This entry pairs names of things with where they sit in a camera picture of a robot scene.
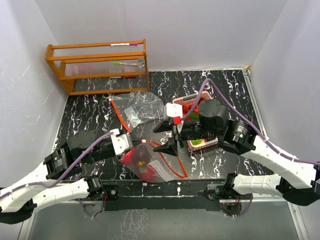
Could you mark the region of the clear orange zip bag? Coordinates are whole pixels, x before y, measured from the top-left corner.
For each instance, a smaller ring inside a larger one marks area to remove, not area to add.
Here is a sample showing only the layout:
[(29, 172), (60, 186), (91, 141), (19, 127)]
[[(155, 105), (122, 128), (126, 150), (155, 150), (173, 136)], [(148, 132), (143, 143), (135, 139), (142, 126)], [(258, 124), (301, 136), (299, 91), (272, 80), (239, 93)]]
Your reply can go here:
[(136, 146), (138, 145), (145, 145), (148, 148), (152, 156), (152, 162), (149, 165), (154, 168), (157, 174), (156, 179), (153, 182), (148, 183), (164, 183), (173, 180), (182, 180), (188, 177), (179, 157), (153, 152), (155, 147), (160, 146), (159, 143), (143, 139), (136, 143)]

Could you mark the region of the red green dragon fruit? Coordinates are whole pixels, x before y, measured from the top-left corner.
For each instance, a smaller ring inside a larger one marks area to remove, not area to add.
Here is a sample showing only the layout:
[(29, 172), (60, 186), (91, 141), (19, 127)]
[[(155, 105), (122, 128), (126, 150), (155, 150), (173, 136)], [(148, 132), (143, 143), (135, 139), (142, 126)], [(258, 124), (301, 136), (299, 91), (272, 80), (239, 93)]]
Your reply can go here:
[(145, 145), (138, 145), (127, 152), (120, 162), (135, 173), (141, 180), (153, 182), (156, 179), (156, 171), (150, 166), (152, 155)]

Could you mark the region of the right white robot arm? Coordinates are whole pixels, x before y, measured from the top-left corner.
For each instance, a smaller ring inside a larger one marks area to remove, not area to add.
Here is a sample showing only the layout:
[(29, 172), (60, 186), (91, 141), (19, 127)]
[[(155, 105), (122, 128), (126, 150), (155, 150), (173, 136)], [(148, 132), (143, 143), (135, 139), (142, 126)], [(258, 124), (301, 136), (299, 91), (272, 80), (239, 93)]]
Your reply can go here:
[(154, 133), (172, 132), (167, 142), (155, 152), (178, 156), (184, 141), (217, 139), (226, 152), (251, 159), (271, 170), (271, 175), (229, 173), (223, 185), (208, 189), (216, 199), (235, 199), (247, 194), (283, 197), (286, 201), (309, 206), (320, 199), (320, 168), (315, 164), (286, 159), (273, 144), (263, 140), (254, 128), (241, 120), (229, 118), (226, 106), (210, 99), (198, 105), (199, 119), (183, 120), (183, 107), (175, 103), (164, 106), (164, 120)]

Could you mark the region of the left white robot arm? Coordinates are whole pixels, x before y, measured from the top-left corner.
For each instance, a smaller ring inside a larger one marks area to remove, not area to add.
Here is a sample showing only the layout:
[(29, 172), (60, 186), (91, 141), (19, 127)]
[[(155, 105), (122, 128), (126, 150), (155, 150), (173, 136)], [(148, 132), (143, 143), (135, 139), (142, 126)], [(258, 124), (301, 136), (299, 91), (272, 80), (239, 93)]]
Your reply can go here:
[(79, 131), (54, 150), (38, 167), (16, 183), (0, 190), (0, 221), (14, 225), (40, 210), (71, 200), (98, 200), (104, 187), (97, 175), (79, 176), (82, 166), (120, 156), (133, 148), (130, 135), (119, 129), (97, 138), (91, 131)]

